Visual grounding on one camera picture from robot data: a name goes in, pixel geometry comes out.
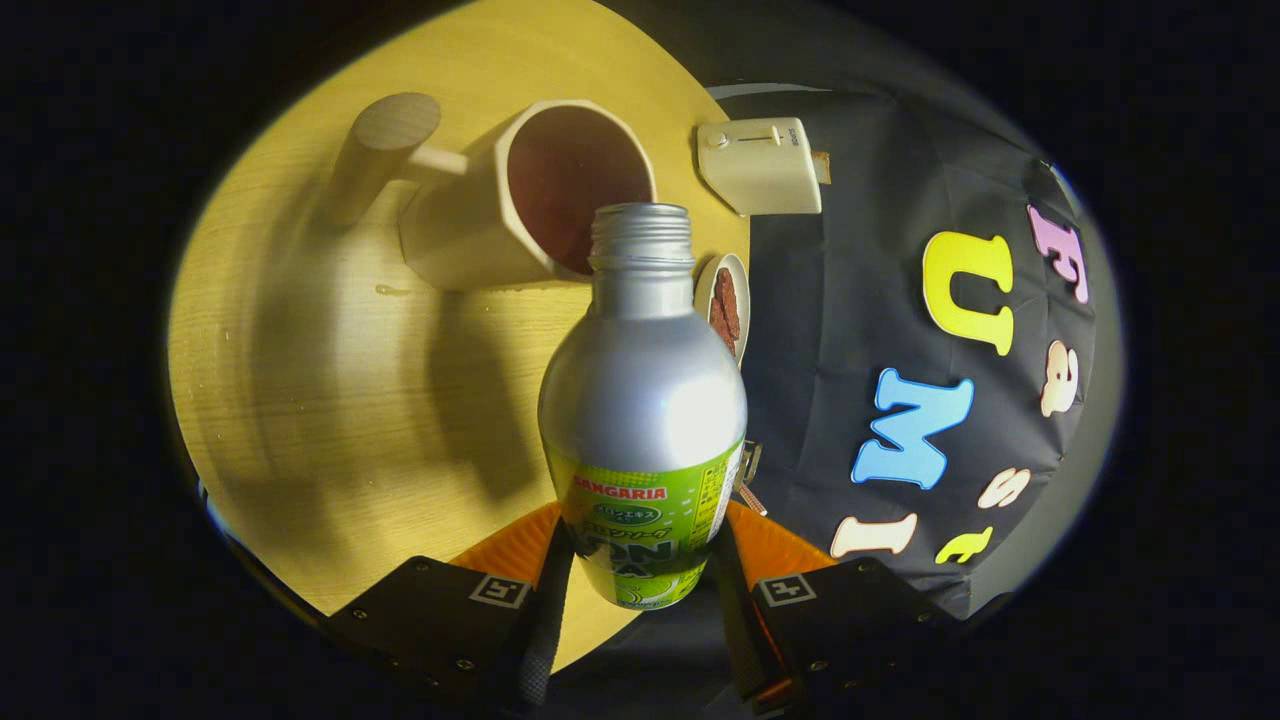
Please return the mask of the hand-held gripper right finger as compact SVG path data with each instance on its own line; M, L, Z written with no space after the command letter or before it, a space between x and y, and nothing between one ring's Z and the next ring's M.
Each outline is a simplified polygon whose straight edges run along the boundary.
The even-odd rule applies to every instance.
M845 710L961 633L879 560L835 561L741 503L712 553L733 684L756 714Z

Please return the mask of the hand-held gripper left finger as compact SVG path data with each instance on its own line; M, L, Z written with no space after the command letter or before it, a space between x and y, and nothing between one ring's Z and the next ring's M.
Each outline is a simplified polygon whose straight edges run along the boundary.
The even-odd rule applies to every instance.
M439 705L534 711L547 700L572 561L553 501L449 562L404 560L324 626Z

